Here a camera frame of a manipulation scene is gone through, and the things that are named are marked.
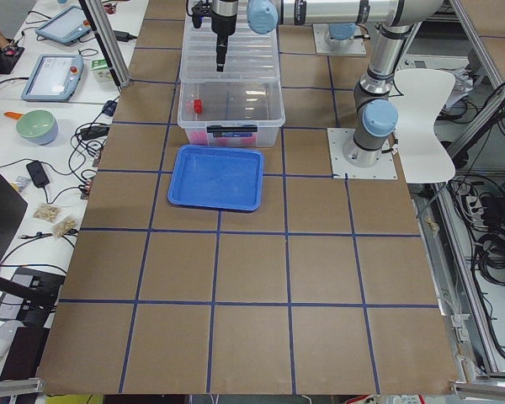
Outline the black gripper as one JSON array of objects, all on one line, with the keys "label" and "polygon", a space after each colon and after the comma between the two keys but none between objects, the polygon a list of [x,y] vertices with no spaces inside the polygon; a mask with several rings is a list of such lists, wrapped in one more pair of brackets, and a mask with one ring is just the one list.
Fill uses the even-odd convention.
[{"label": "black gripper", "polygon": [[217,35],[216,70],[224,71],[228,39],[235,33],[237,24],[237,0],[195,1],[187,4],[187,15],[195,29],[199,29],[204,18],[211,19],[211,30]]}]

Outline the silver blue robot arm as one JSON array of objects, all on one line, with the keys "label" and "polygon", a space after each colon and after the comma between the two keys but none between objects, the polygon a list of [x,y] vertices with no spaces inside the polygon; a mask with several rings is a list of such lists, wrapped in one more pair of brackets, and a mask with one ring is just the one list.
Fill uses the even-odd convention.
[{"label": "silver blue robot arm", "polygon": [[361,93],[392,86],[396,63],[414,25],[437,12],[439,1],[187,1],[182,82],[277,82],[280,25],[311,26],[318,55],[362,56],[379,25],[379,38]]}]

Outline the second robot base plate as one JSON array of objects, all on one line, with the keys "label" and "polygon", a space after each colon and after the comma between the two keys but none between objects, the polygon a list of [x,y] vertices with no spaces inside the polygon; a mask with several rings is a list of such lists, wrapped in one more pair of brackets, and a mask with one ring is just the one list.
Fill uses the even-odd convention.
[{"label": "second robot base plate", "polygon": [[367,34],[356,24],[314,24],[316,53],[324,56],[366,55]]}]

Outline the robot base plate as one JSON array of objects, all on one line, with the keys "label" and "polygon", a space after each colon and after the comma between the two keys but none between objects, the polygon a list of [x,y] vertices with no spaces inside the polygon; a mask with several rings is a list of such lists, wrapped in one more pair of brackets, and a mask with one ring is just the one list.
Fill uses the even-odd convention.
[{"label": "robot base plate", "polygon": [[328,128],[332,176],[336,179],[396,180],[388,141],[377,151],[364,151],[354,143],[354,129]]}]

